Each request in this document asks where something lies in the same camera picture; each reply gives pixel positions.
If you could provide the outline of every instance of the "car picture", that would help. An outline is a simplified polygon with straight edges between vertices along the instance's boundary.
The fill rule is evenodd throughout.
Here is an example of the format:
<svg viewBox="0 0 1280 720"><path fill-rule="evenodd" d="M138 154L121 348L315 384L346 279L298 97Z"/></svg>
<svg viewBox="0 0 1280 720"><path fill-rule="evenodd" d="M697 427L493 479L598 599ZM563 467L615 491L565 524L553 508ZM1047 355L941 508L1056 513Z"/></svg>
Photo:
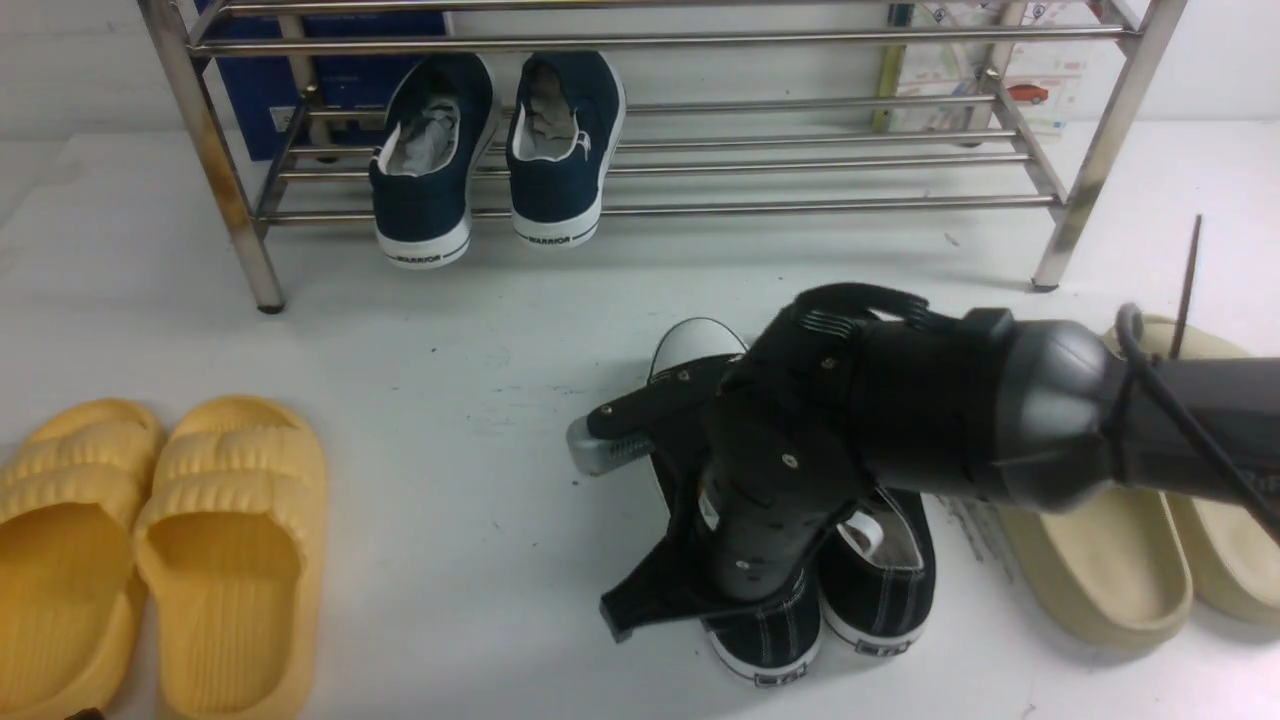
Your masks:
<svg viewBox="0 0 1280 720"><path fill-rule="evenodd" d="M1014 99L1014 102L1039 105L1048 100L1048 91L1038 85L1015 85L1006 90L1009 90L1009 96Z"/></svg>

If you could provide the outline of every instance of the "shoe rack leg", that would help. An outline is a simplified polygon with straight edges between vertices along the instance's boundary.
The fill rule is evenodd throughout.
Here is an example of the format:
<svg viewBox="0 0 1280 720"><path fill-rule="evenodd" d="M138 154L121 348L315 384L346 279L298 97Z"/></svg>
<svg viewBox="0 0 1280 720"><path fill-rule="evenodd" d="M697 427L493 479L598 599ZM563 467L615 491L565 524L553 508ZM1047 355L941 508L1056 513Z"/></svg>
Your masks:
<svg viewBox="0 0 1280 720"><path fill-rule="evenodd" d="M196 146L196 155L200 156L200 164L209 178L218 210L227 223L232 247L236 249L241 268L244 269L257 309L274 315L284 310L284 295L271 266L271 258L262 245L266 229L260 228L250 214L248 199L227 149L223 128L214 114L209 88L187 54L187 24L182 19L178 3L138 0L138 8L142 10L160 64L178 101L182 122L187 126L191 141Z"/></svg>
<svg viewBox="0 0 1280 720"><path fill-rule="evenodd" d="M1121 45L1128 55L1124 69L1111 91L1111 100L1102 113L1098 129L1093 133L1093 142L1084 155L1075 186L1066 197L1066 210L1057 220L1053 237L1032 277L1034 291L1050 292L1061 282L1184 8L1187 0L1151 0L1142 20L1142 36Z"/></svg>
<svg viewBox="0 0 1280 720"><path fill-rule="evenodd" d="M1000 24L1020 26L1023 15L1027 14L1027 3L1009 3L1000 14ZM977 85L982 85L987 73L995 70L996 77L1005 77L1009 70L1009 60L1014 56L1012 42L993 42L987 50L987 61L978 68ZM987 129L991 127L991 105L977 105L969 115L968 129Z"/></svg>
<svg viewBox="0 0 1280 720"><path fill-rule="evenodd" d="M302 18L298 15L280 15L276 18L276 22L280 23L280 37L300 40L307 36L302 27ZM293 86L298 88L298 96L310 99L308 105L312 108L323 108L324 99L320 95L320 76L316 74L316 67L311 58L289 55L289 70L293 73ZM333 145L329 123L324 119L312 119L307 126L307 136L311 138L311 145Z"/></svg>

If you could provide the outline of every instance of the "blue box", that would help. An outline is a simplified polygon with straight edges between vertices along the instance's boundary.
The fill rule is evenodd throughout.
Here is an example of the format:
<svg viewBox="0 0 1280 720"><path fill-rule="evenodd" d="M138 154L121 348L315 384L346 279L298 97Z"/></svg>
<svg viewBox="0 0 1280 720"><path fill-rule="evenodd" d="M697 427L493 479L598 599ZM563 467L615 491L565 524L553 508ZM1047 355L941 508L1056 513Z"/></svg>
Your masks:
<svg viewBox="0 0 1280 720"><path fill-rule="evenodd" d="M212 0L196 0L201 12ZM307 37L444 36L444 13L387 13L314 15L302 18ZM279 38L275 18L236 18L220 26L220 38ZM360 109L384 106L401 78L421 55L348 55L312 58L325 105ZM284 128L298 102L287 58L219 58L236 120L250 158L270 160L284 141ZM378 132L358 123L332 123L333 138L343 143L372 143Z"/></svg>

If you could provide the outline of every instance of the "sneaker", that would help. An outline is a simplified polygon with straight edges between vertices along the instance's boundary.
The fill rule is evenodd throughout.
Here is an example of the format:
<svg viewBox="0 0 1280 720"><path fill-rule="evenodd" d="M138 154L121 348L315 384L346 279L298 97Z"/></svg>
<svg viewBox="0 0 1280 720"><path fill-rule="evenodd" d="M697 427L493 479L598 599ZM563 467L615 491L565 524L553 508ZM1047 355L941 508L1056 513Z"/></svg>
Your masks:
<svg viewBox="0 0 1280 720"><path fill-rule="evenodd" d="M676 365L700 357L722 355L724 366L746 351L733 331L708 318L685 320L667 331L653 363L649 379ZM675 507L676 478L657 455L650 455L658 491ZM735 676L758 688L776 688L803 678L822 646L822 611L818 583L805 570L791 593L774 607L745 615L704 620L712 650Z"/></svg>
<svg viewBox="0 0 1280 720"><path fill-rule="evenodd" d="M392 264L439 268L466 251L472 170L500 115L493 74L476 55L431 55L401 81L369 164L378 245Z"/></svg>
<svg viewBox="0 0 1280 720"><path fill-rule="evenodd" d="M599 53L536 53L525 61L507 138L511 219L525 242L567 249L595 234L626 114L622 81Z"/></svg>
<svg viewBox="0 0 1280 720"><path fill-rule="evenodd" d="M933 607L933 538L919 493L881 489L818 551L822 614L861 655L906 652Z"/></svg>

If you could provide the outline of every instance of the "slide sandal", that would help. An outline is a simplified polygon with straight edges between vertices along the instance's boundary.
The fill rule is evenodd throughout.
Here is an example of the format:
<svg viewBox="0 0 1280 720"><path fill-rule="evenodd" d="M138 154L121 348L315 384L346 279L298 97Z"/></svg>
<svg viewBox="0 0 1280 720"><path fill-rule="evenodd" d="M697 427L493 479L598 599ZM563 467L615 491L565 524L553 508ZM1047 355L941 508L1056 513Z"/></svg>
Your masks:
<svg viewBox="0 0 1280 720"><path fill-rule="evenodd" d="M147 594L129 529L163 445L151 413L99 400L0 469L0 719L61 719L119 689Z"/></svg>
<svg viewBox="0 0 1280 720"><path fill-rule="evenodd" d="M160 614L160 688L191 719L284 720L315 665L328 521L320 441L257 397L192 410L133 542Z"/></svg>
<svg viewBox="0 0 1280 720"><path fill-rule="evenodd" d="M1160 493L1110 488L1064 515L998 512L1032 593L1076 638L1142 650L1187 623L1192 578Z"/></svg>
<svg viewBox="0 0 1280 720"><path fill-rule="evenodd" d="M1146 352L1167 355L1174 320L1143 316L1138 343ZM1114 332L1107 345L1116 347ZM1243 348L1188 327L1179 356L1196 359L1247 357ZM1258 625L1280 626L1280 547L1242 507L1170 495L1178 536L1190 564L1196 593L1211 606Z"/></svg>

